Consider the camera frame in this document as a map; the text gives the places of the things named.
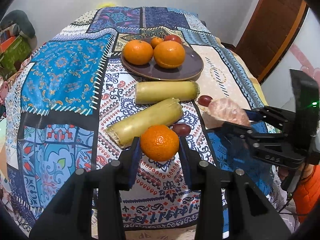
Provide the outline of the pink peeled pomelo segment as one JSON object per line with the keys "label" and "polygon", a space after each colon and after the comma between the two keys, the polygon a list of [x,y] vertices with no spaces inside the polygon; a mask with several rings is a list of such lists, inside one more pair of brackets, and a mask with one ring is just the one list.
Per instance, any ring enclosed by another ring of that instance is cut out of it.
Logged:
{"label": "pink peeled pomelo segment", "polygon": [[212,100],[208,107],[204,107],[202,118],[208,129],[221,127],[224,122],[250,126],[246,112],[229,98]]}

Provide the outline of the white wardrobe sliding door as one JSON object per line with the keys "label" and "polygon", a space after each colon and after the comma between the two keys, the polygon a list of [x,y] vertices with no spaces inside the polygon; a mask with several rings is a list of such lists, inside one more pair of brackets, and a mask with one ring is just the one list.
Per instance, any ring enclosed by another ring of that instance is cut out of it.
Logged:
{"label": "white wardrobe sliding door", "polygon": [[319,82],[319,20],[311,9],[291,47],[261,85],[268,105],[295,110],[290,69],[302,70]]}

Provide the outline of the yellow curved headboard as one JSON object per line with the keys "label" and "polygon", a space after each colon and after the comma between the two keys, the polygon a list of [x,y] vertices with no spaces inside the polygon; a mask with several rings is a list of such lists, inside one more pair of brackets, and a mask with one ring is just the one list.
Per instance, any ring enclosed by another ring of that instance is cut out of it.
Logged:
{"label": "yellow curved headboard", "polygon": [[112,2],[103,2],[103,3],[99,3],[97,5],[97,9],[100,9],[100,8],[105,8],[105,7],[115,7],[116,4],[115,3],[112,3]]}

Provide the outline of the left orange on plate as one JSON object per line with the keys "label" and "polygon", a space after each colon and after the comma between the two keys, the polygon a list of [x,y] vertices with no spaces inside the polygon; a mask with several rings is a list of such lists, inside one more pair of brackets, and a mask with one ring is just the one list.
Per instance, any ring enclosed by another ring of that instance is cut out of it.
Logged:
{"label": "left orange on plate", "polygon": [[125,44],[122,55],[129,63],[141,66],[151,61],[153,48],[148,42],[132,40]]}

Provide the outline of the dark red grape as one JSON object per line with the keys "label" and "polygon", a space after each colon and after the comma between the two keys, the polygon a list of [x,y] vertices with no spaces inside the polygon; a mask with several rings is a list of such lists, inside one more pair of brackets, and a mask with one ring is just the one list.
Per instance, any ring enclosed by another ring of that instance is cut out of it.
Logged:
{"label": "dark red grape", "polygon": [[208,107],[213,98],[208,95],[202,95],[198,98],[197,103],[201,106]]}
{"label": "dark red grape", "polygon": [[174,124],[172,126],[172,130],[179,136],[179,137],[186,137],[191,132],[191,127],[187,124]]}

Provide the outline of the large orange on plate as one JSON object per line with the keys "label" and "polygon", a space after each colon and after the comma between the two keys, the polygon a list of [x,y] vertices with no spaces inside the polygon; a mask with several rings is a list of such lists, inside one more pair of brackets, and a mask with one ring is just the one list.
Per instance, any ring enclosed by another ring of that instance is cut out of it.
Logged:
{"label": "large orange on plate", "polygon": [[185,61],[185,49],[175,41],[163,41],[153,50],[153,58],[162,68],[178,68]]}

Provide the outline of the small orange at plate back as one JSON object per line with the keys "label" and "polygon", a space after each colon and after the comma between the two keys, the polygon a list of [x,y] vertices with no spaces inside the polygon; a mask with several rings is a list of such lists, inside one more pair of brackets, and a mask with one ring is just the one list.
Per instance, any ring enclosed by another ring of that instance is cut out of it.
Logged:
{"label": "small orange at plate back", "polygon": [[154,37],[151,39],[150,44],[153,49],[155,49],[160,43],[162,43],[164,40],[160,37]]}

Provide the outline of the red tomato on plate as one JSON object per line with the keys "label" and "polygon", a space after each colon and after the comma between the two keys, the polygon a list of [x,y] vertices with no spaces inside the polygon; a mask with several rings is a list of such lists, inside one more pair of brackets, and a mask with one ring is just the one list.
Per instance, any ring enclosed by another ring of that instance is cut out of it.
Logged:
{"label": "red tomato on plate", "polygon": [[175,42],[177,42],[179,44],[182,44],[181,38],[179,36],[177,36],[177,35],[174,35],[174,34],[165,36],[163,40],[164,41],[175,41]]}

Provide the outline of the dark purple round plate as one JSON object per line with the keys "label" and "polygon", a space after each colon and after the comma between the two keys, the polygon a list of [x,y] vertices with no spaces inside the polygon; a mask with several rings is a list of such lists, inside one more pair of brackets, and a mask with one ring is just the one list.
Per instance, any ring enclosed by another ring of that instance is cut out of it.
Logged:
{"label": "dark purple round plate", "polygon": [[185,81],[199,76],[204,68],[200,55],[176,41],[145,38],[125,44],[121,61],[130,72],[157,81]]}

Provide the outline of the blue patchwork tablecloth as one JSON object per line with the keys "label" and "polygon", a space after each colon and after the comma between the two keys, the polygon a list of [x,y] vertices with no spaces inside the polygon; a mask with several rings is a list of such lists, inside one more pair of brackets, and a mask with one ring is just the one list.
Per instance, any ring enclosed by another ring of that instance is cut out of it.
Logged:
{"label": "blue patchwork tablecloth", "polygon": [[[267,104],[244,61],[196,14],[166,7],[105,7],[83,14],[23,62],[5,99],[9,203],[25,236],[76,168],[90,172],[118,159],[122,148],[106,130],[150,107],[136,104],[136,84],[147,79],[124,67],[124,46],[171,34],[199,55],[191,72],[197,62],[202,72],[190,75],[199,95],[230,98],[244,109]],[[204,108],[196,99],[179,104],[183,115],[176,123],[191,127],[188,146],[229,169],[227,146],[204,133]],[[160,236],[162,230],[173,236],[195,227],[200,193],[187,189],[178,153],[164,163],[143,155],[133,189],[120,197],[124,228],[137,229],[134,235],[148,230]]]}

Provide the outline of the grey plush toy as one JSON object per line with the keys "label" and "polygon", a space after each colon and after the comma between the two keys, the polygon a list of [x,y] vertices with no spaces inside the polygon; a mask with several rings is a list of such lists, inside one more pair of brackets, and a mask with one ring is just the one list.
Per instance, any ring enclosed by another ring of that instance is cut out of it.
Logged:
{"label": "grey plush toy", "polygon": [[35,29],[28,16],[22,10],[13,10],[1,20],[1,31],[8,30],[13,35],[21,35],[25,38],[33,38]]}

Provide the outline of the brown wooden door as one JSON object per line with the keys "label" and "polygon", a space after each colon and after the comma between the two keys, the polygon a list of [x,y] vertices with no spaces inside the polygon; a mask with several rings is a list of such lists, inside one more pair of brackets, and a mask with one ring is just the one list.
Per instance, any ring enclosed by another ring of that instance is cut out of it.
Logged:
{"label": "brown wooden door", "polygon": [[284,57],[308,12],[304,0],[259,0],[236,53],[262,83]]}

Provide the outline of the green box with clutter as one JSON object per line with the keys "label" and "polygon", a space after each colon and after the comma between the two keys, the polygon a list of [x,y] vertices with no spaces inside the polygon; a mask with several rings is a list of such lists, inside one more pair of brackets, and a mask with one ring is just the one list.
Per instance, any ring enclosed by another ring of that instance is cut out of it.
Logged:
{"label": "green box with clutter", "polygon": [[1,77],[8,80],[17,73],[21,64],[31,55],[27,36],[14,29],[1,30]]}

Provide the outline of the small orange mandarin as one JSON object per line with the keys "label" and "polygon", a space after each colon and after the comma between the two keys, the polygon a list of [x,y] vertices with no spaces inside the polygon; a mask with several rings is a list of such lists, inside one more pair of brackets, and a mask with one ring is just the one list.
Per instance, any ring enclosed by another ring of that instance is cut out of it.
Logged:
{"label": "small orange mandarin", "polygon": [[178,135],[165,125],[149,127],[140,136],[140,148],[150,159],[157,162],[169,161],[179,150]]}

